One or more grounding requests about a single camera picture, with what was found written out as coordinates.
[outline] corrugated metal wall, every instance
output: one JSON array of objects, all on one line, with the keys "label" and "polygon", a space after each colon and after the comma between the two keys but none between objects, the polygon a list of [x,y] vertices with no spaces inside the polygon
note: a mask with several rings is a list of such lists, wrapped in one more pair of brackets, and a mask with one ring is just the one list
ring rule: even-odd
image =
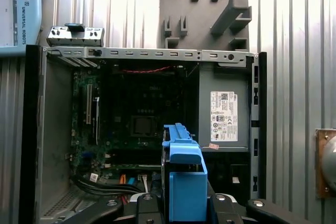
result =
[{"label": "corrugated metal wall", "polygon": [[0,60],[0,223],[18,222],[25,67]]},{"label": "corrugated metal wall", "polygon": [[336,127],[336,0],[250,0],[250,50],[268,52],[267,197],[314,223],[336,223],[316,199],[317,128]]},{"label": "corrugated metal wall", "polygon": [[[267,197],[316,224],[336,223],[336,200],[316,199],[313,138],[316,128],[336,127],[336,1],[250,5],[250,50],[268,52]],[[62,23],[54,8],[44,11],[59,18],[45,25]],[[72,21],[93,19],[71,13]],[[16,223],[24,65],[3,60],[0,77],[0,222]]]}]

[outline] pci slot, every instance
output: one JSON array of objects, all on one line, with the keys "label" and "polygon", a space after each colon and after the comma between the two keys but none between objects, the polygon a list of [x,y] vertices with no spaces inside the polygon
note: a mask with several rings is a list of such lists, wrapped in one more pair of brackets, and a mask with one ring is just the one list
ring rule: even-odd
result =
[{"label": "pci slot", "polygon": [[92,107],[92,138],[94,139],[94,142],[96,145],[98,145],[99,141],[99,97],[95,97],[93,99],[93,102],[95,103]]},{"label": "pci slot", "polygon": [[86,86],[86,124],[91,124],[91,110],[92,110],[92,84]]}]

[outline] blue plastic bracket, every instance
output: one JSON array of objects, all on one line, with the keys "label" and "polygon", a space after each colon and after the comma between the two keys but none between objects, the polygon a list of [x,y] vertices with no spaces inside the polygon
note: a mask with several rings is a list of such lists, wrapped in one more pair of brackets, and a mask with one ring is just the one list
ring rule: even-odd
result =
[{"label": "blue plastic bracket", "polygon": [[171,164],[199,165],[199,172],[170,172],[169,221],[205,221],[207,205],[207,169],[201,149],[186,128],[180,124],[165,125],[170,140]]},{"label": "blue plastic bracket", "polygon": [[41,0],[13,0],[14,44],[0,47],[0,57],[17,57],[26,54],[26,45],[37,42],[41,28]]}]

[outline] red cable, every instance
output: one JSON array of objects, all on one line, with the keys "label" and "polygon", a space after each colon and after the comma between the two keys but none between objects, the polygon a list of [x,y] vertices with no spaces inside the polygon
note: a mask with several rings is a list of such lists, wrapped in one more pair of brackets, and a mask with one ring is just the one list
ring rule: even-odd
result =
[{"label": "red cable", "polygon": [[154,70],[146,70],[146,71],[133,71],[133,70],[123,70],[123,72],[126,73],[155,73],[155,72],[160,72],[162,70],[171,68],[172,66],[168,66],[168,67],[163,67],[163,68],[158,68],[158,69],[154,69]]}]

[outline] sticker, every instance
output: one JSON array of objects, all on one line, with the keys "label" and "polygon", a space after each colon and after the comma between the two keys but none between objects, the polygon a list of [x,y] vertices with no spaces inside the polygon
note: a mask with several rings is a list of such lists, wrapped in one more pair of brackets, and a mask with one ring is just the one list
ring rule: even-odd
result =
[{"label": "sticker", "polygon": [[98,174],[91,173],[90,181],[97,182],[97,180],[98,180]]},{"label": "sticker", "polygon": [[211,92],[211,141],[238,141],[238,95],[234,92]]},{"label": "sticker", "polygon": [[209,143],[209,148],[218,150],[219,149],[219,145],[218,144]]},{"label": "sticker", "polygon": [[238,177],[232,177],[232,183],[233,184],[240,184],[239,178]]}]

